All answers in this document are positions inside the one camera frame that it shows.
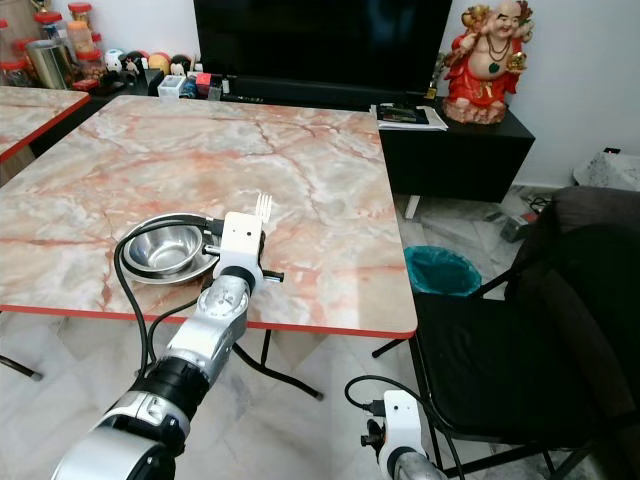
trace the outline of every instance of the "red statue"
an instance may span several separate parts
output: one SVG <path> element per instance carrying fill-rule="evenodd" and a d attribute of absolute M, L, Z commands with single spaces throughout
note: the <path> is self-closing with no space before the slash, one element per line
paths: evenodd
<path fill-rule="evenodd" d="M 495 10 L 486 5 L 470 7 L 462 14 L 467 27 L 453 41 L 445 60 L 450 71 L 449 96 L 444 112 L 467 123 L 499 123 L 506 113 L 505 93 L 516 93 L 526 69 L 522 44 L 531 40 L 533 22 L 526 1 L 507 0 Z"/>

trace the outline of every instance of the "black tv screen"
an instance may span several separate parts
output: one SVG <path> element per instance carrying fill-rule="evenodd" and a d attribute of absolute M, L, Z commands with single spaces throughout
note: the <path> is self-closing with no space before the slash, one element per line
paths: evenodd
<path fill-rule="evenodd" d="M 194 0 L 205 71 L 426 91 L 451 0 Z"/>

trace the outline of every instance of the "black cushion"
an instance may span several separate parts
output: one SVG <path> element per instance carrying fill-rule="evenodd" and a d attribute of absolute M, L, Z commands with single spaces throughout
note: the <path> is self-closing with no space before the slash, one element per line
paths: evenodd
<path fill-rule="evenodd" d="M 508 302 L 429 294 L 415 302 L 417 374 L 452 434 L 549 447 L 590 438 L 595 409 L 552 328 Z"/>

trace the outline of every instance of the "red table edge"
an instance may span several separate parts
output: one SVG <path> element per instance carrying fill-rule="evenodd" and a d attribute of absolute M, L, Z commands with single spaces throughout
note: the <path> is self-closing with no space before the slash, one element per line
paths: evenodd
<path fill-rule="evenodd" d="M 74 103 L 70 107 L 67 107 L 66 110 L 63 110 L 58 115 L 56 115 L 51 120 L 49 120 L 47 123 L 45 123 L 44 125 L 41 125 L 38 129 L 34 130 L 29 135 L 24 137 L 22 140 L 18 141 L 18 143 L 15 143 L 14 145 L 10 146 L 7 150 L 0 153 L 0 163 L 4 162 L 5 160 L 8 160 L 9 157 L 11 157 L 18 150 L 25 147 L 26 145 L 29 145 L 33 140 L 35 140 L 40 135 L 45 133 L 51 127 L 53 127 L 57 123 L 60 123 L 62 120 L 67 118 L 69 115 L 71 115 L 73 112 L 78 110 L 80 107 L 89 103 L 89 99 L 90 99 L 89 94 L 86 92 L 83 92 L 83 93 L 85 93 L 85 95 L 76 103 Z"/>
<path fill-rule="evenodd" d="M 35 313 L 37 315 L 59 315 L 64 317 L 104 318 L 109 320 L 135 320 L 132 313 L 94 312 L 88 310 L 67 310 L 63 308 L 26 307 L 16 305 L 0 305 L 2 312 Z M 152 322 L 159 315 L 144 315 L 146 321 Z M 187 317 L 167 317 L 165 321 L 170 323 L 182 323 Z M 332 335 L 350 335 L 354 337 L 375 337 L 406 340 L 413 337 L 415 328 L 409 332 L 381 332 L 378 330 L 360 330 L 356 328 L 316 327 L 311 325 L 292 325 L 283 323 L 248 322 L 249 328 L 262 330 L 279 330 L 302 333 L 318 333 Z"/>

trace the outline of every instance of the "white wall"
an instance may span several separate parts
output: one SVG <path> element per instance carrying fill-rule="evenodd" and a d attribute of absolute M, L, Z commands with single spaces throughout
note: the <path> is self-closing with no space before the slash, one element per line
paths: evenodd
<path fill-rule="evenodd" d="M 441 50 L 464 32 L 460 14 L 473 4 L 453 1 Z M 640 155 L 640 1 L 529 5 L 536 22 L 525 46 L 529 69 L 510 104 L 536 141 L 516 182 L 568 185 L 573 167 L 605 146 Z"/>
<path fill-rule="evenodd" d="M 71 19 L 72 0 L 53 0 L 52 10 Z M 125 52 L 200 53 L 193 0 L 89 0 L 91 21 L 104 48 Z"/>
<path fill-rule="evenodd" d="M 497 4 L 499 0 L 485 0 Z M 192 0 L 91 0 L 105 48 L 200 51 Z M 463 32 L 453 0 L 441 50 Z M 53 7 L 68 15 L 68 0 Z M 529 70 L 511 108 L 536 136 L 516 182 L 567 185 L 572 168 L 605 146 L 640 155 L 640 0 L 531 0 Z M 447 92 L 446 87 L 440 94 Z"/>

